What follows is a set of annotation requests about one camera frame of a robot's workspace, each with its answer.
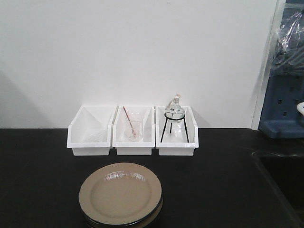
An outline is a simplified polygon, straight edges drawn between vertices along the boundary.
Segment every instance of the flask stand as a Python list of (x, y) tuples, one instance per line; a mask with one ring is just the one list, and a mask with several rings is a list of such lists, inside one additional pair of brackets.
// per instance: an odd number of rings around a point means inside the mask
[(169, 117), (167, 117), (166, 116), (166, 114), (165, 114), (165, 117), (166, 117), (166, 121), (165, 121), (165, 125), (164, 125), (164, 127), (163, 127), (163, 131), (162, 131), (162, 137), (161, 137), (161, 143), (162, 143), (162, 139), (163, 139), (163, 135), (164, 135), (164, 133), (165, 133), (165, 130), (166, 130), (166, 126), (167, 126), (167, 121), (168, 120), (184, 120), (184, 126), (185, 126), (185, 130), (186, 130), (186, 136), (187, 136), (187, 143), (189, 143), (189, 138), (188, 138), (188, 131), (187, 131), (187, 125), (186, 125), (186, 120), (185, 120), (185, 116), (186, 115), (184, 115), (182, 118), (180, 118), (180, 119), (172, 119), (172, 118), (169, 118)]

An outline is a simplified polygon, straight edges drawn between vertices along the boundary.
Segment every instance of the white plastic bin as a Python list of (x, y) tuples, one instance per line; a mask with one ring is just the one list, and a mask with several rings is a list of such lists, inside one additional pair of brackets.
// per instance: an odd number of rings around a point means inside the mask
[(190, 106), (182, 106), (186, 111), (185, 120), (188, 130), (189, 142), (184, 126), (184, 121), (172, 124), (170, 133), (170, 122), (167, 122), (163, 140), (161, 142), (162, 131), (165, 125), (166, 117), (164, 106), (156, 106), (156, 148), (159, 149), (159, 155), (186, 155), (192, 156), (194, 149), (199, 147), (199, 131), (193, 112)]
[(113, 147), (117, 155), (151, 155), (155, 147), (154, 107), (125, 106), (130, 121), (142, 121), (142, 137), (138, 142), (132, 142), (126, 132), (130, 131), (130, 122), (126, 117), (123, 106), (117, 111), (113, 125)]
[(116, 106), (81, 106), (68, 127), (67, 148), (75, 156), (108, 155)]

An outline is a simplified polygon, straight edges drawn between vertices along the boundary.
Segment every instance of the storage bin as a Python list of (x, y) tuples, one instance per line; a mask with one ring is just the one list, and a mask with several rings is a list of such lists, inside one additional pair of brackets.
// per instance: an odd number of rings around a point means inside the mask
[(304, 77), (269, 77), (259, 130), (270, 138), (304, 138), (304, 116), (297, 105), (304, 101)]
[[(113, 147), (117, 155), (151, 155), (155, 147), (154, 107), (125, 106), (125, 110), (123, 106), (118, 108), (113, 125)], [(141, 137), (134, 140), (130, 139), (130, 134), (134, 132), (138, 136), (139, 133), (132, 121), (142, 123)]]
[(164, 132), (163, 141), (161, 142), (162, 131), (165, 125), (164, 106), (156, 106), (156, 148), (159, 149), (159, 155), (187, 155), (192, 156), (194, 149), (199, 147), (199, 132), (198, 126), (194, 119), (193, 112), (190, 106), (182, 106), (185, 109), (185, 121), (188, 131), (189, 142), (184, 126), (184, 121), (173, 123), (170, 133), (170, 122)]
[(116, 106), (81, 106), (68, 127), (67, 148), (75, 156), (108, 155)]

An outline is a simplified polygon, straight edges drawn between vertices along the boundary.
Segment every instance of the black sink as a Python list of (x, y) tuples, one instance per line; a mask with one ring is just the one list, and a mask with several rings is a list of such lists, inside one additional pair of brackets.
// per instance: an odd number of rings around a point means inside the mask
[(258, 152), (254, 158), (289, 216), (304, 228), (304, 156)]
[(304, 158), (260, 157), (299, 218), (304, 222)]

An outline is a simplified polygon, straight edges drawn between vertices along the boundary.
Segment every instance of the stacked plates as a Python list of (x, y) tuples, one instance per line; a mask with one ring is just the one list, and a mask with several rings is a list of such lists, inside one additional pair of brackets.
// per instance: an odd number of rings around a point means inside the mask
[(94, 228), (142, 228), (162, 208), (162, 186), (157, 176), (134, 163), (111, 164), (93, 172), (79, 192), (80, 207)]

